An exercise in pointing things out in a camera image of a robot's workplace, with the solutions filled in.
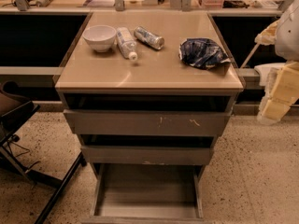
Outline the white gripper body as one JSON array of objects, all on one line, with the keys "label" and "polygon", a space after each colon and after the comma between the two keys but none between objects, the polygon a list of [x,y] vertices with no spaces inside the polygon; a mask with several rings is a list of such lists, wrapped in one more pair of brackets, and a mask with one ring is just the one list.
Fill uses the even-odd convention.
[{"label": "white gripper body", "polygon": [[299,61],[299,0],[293,0],[278,21],[275,51],[285,60]]}]

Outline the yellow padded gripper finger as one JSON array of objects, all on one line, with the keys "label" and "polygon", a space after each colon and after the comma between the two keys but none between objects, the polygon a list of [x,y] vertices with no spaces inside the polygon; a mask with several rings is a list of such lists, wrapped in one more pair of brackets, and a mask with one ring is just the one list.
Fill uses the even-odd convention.
[{"label": "yellow padded gripper finger", "polygon": [[264,91],[257,120],[272,125],[281,121],[299,99],[299,62],[288,61],[281,68],[271,68]]},{"label": "yellow padded gripper finger", "polygon": [[276,42],[276,31],[278,21],[274,21],[256,35],[254,42],[260,45],[268,46],[274,45]]}]

